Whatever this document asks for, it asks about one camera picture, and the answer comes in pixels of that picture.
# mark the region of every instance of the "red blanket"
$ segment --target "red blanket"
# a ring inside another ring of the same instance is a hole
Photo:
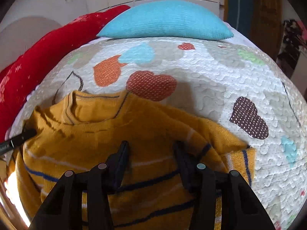
[[[0,73],[0,142],[26,97],[58,62],[72,50],[96,38],[113,18],[130,7],[120,5],[102,13],[81,16],[51,31]]]

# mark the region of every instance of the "striped sweater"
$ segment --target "striped sweater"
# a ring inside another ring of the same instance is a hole
[[[122,140],[129,142],[130,163],[119,191],[109,196],[115,228],[188,229],[194,197],[183,188],[173,158],[177,140],[211,169],[236,169],[252,183],[255,150],[245,142],[211,120],[126,91],[104,95],[74,91],[50,108],[37,107],[26,127],[35,128],[37,135],[15,153],[15,170],[30,218],[65,171],[90,170],[116,152]],[[221,198],[216,203],[218,229]],[[87,228],[86,193],[82,221]]]

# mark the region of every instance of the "bed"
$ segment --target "bed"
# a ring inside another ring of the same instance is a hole
[[[36,105],[49,107],[73,90],[127,89],[207,117],[256,148],[252,189],[276,229],[287,229],[306,200],[307,104],[268,55],[227,26],[228,40],[102,37],[73,50],[28,95],[10,136]]]

